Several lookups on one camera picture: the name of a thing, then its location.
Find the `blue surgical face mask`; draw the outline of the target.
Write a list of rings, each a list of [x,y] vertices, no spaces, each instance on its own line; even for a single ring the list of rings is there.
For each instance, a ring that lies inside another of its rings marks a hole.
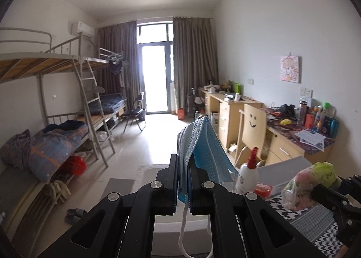
[[[187,125],[177,135],[177,153],[179,157],[179,185],[178,199],[185,204],[182,214],[182,225],[178,239],[178,246],[185,257],[190,254],[184,247],[184,232],[187,221],[187,212],[190,211],[192,201],[191,177],[189,166],[207,172],[209,180],[216,184],[234,183],[239,175],[213,130],[208,117],[202,117]]]

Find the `white lotion pump bottle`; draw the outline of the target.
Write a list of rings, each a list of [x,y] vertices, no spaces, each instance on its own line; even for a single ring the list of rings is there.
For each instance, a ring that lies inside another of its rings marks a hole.
[[[239,175],[235,184],[235,193],[244,195],[247,192],[254,192],[258,183],[257,171],[258,148],[254,147],[246,163],[241,165]]]

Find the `orange small bin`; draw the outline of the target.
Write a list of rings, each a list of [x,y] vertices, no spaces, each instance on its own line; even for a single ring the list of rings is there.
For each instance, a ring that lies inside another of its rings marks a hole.
[[[184,118],[185,118],[185,111],[184,111],[183,108],[179,108],[179,109],[177,110],[177,116],[178,116],[178,119],[179,119],[180,121],[184,120]]]

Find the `red snack packet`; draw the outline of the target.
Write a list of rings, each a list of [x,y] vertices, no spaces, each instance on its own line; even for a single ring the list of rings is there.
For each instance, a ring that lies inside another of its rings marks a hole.
[[[273,187],[266,184],[257,184],[255,187],[255,193],[263,199],[268,199],[271,195]]]

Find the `red plastic bag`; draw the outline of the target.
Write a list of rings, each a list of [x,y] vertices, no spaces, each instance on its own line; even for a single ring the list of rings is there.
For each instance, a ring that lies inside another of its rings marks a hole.
[[[85,172],[87,165],[82,157],[72,155],[64,162],[62,167],[67,174],[80,176]]]

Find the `cartoon wall picture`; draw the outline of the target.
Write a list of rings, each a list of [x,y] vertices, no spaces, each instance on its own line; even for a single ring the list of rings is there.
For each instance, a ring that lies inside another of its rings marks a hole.
[[[281,56],[280,79],[290,83],[300,83],[300,63],[298,56]]]

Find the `glass balcony door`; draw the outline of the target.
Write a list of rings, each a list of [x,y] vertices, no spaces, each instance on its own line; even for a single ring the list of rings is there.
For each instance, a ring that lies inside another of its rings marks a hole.
[[[173,22],[137,25],[137,43],[143,74],[142,88],[149,114],[171,112],[173,82]]]

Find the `wooden desk with drawers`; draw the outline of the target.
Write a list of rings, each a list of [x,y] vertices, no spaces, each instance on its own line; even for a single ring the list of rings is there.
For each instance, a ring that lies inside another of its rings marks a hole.
[[[216,132],[224,149],[236,145],[233,164],[239,166],[246,162],[250,150],[259,148],[257,157],[266,165],[290,160],[297,156],[305,157],[309,162],[328,160],[334,139],[324,138],[324,149],[302,143],[296,134],[305,128],[293,122],[281,125],[280,119],[270,120],[273,113],[262,108],[262,103],[252,99],[228,102],[222,93],[203,93],[206,115],[218,114]]]

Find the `floral green cloth bag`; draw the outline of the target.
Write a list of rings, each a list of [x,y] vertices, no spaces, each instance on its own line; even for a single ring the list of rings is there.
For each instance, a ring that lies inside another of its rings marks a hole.
[[[281,192],[282,206],[291,211],[299,211],[310,208],[316,204],[311,199],[311,191],[317,185],[337,189],[341,184],[341,178],[336,175],[333,164],[317,162],[310,167],[299,171],[288,182]]]

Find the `yellow object on desk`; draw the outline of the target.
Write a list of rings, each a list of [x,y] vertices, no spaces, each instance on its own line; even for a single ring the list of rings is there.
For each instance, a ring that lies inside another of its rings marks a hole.
[[[290,119],[283,119],[280,121],[280,125],[290,125],[292,124],[292,120]]]

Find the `white styrofoam box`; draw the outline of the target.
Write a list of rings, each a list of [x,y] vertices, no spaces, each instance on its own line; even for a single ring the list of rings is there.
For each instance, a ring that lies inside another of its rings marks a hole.
[[[174,215],[157,215],[155,217],[152,242],[153,256],[184,256],[178,245],[184,206],[185,204],[178,201]],[[183,239],[183,245],[187,254],[191,256],[209,254],[211,250],[211,237],[207,233],[207,224],[206,215],[193,216],[187,213]]]

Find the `left brown curtain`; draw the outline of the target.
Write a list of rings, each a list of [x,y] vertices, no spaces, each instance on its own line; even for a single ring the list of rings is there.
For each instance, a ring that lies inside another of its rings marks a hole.
[[[137,44],[137,22],[129,21],[97,29],[100,57],[109,66],[97,71],[97,82],[105,93],[120,93],[131,108],[141,92]]]

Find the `right brown curtain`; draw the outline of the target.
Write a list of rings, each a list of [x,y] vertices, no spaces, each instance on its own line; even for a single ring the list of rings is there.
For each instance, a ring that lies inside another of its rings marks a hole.
[[[216,41],[209,18],[175,17],[173,33],[176,104],[185,109],[192,88],[218,82]]]

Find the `papers on desk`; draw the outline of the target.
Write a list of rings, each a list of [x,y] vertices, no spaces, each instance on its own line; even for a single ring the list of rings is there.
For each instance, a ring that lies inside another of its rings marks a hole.
[[[326,139],[325,136],[311,129],[299,131],[294,135],[299,138],[299,141],[301,143],[307,144],[309,146],[317,148],[317,150],[324,152],[324,140]]]

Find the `wooden smiley face chair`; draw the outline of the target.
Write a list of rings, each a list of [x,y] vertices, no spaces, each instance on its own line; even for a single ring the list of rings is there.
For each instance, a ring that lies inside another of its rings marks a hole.
[[[262,150],[266,140],[267,115],[262,109],[244,104],[243,110],[239,111],[240,124],[237,140],[235,167],[247,161],[254,147],[258,148],[257,159],[263,161]]]

